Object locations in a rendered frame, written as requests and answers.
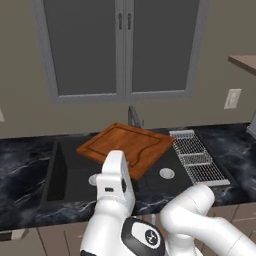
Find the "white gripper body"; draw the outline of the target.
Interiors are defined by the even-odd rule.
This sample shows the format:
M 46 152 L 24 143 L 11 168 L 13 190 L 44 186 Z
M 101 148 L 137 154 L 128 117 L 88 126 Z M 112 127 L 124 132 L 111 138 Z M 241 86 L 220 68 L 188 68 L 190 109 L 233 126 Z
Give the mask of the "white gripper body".
M 126 177 L 128 175 L 128 166 L 124 152 L 121 150 L 110 151 L 102 165 L 102 173 Z

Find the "brown wooden cutting board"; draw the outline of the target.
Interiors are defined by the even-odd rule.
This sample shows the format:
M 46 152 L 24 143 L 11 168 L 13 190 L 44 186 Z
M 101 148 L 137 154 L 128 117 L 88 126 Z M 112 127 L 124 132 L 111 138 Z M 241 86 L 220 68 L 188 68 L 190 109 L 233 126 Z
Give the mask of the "brown wooden cutting board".
M 113 123 L 80 145 L 76 152 L 103 163 L 111 150 L 122 150 L 129 163 L 130 177 L 140 180 L 174 142 L 175 138 L 170 135 Z

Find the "silver sink drain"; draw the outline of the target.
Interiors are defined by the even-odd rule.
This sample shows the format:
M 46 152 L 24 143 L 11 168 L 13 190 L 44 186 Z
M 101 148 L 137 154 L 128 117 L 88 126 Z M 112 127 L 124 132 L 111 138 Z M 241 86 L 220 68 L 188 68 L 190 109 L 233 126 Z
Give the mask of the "silver sink drain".
M 96 186 L 96 185 L 97 185 L 96 179 L 97 179 L 97 176 L 98 176 L 98 175 L 99 175 L 99 174 L 93 174 L 93 175 L 91 175 L 91 176 L 89 177 L 88 182 L 89 182 L 89 184 L 90 184 L 91 186 Z
M 159 171 L 159 175 L 164 179 L 173 179 L 175 177 L 175 172 L 170 168 L 162 168 Z

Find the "black double sink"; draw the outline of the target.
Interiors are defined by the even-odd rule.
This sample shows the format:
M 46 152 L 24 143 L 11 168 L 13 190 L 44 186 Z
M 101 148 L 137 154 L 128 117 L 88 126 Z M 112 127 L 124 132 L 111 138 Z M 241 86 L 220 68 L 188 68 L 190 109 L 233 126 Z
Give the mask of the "black double sink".
M 88 180 L 91 175 L 101 172 L 101 164 L 76 153 L 78 146 L 94 136 L 96 133 L 64 136 L 55 140 L 41 200 L 42 205 L 78 201 L 92 202 L 96 199 L 96 187 L 91 186 Z M 228 186 L 236 186 L 236 181 L 227 169 L 218 160 L 214 162 L 231 184 L 213 188 L 224 189 Z M 173 179 L 162 178 L 159 175 L 162 168 L 172 169 L 175 177 Z M 193 182 L 173 148 L 169 148 L 140 180 L 132 180 L 137 202 L 164 196 L 174 197 L 192 184 Z

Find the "beige lower cabinet run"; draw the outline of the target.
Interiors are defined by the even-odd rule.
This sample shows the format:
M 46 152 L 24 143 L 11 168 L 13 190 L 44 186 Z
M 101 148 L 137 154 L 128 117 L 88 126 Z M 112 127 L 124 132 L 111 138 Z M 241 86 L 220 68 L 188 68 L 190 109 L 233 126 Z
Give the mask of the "beige lower cabinet run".
M 212 207 L 209 217 L 223 217 L 256 243 L 256 202 Z M 30 228 L 21 239 L 0 240 L 0 256 L 79 256 L 87 222 Z

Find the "grey glass cabinet door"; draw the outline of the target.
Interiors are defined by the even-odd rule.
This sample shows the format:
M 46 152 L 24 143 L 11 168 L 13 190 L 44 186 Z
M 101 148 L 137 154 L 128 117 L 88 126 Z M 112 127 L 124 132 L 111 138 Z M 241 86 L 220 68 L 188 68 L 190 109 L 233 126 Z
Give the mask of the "grey glass cabinet door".
M 125 0 L 125 95 L 188 97 L 195 86 L 209 0 Z M 127 14 L 132 14 L 128 30 Z
M 56 102 L 124 98 L 124 0 L 32 0 Z M 122 30 L 118 14 L 123 15 Z

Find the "dark grey tap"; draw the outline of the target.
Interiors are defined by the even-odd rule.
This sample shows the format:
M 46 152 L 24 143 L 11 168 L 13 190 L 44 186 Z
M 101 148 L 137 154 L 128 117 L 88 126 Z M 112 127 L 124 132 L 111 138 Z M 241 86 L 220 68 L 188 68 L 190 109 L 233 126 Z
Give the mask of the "dark grey tap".
M 133 105 L 128 107 L 128 124 L 137 128 L 144 127 L 144 121 L 139 119 L 136 109 Z

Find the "grey appliance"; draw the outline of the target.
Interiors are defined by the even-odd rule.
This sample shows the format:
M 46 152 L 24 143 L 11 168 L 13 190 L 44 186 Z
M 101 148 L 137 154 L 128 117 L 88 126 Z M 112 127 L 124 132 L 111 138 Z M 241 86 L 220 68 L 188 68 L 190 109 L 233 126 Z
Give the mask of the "grey appliance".
M 254 113 L 253 118 L 246 129 L 246 132 L 256 140 L 256 112 Z

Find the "white wall socket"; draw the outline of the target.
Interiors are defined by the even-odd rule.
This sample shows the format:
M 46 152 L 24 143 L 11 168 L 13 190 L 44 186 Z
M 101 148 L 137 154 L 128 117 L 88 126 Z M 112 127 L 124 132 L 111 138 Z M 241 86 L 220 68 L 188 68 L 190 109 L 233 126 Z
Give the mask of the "white wall socket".
M 230 89 L 225 101 L 224 109 L 235 109 L 237 107 L 239 98 L 241 95 L 241 89 Z

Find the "brown wall shelf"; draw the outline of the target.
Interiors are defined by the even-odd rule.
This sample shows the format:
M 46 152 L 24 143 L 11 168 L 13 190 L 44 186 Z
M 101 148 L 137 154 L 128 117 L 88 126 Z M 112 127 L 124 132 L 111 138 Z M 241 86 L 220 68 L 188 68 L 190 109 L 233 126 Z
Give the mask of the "brown wall shelf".
M 256 55 L 231 55 L 228 61 L 256 76 Z

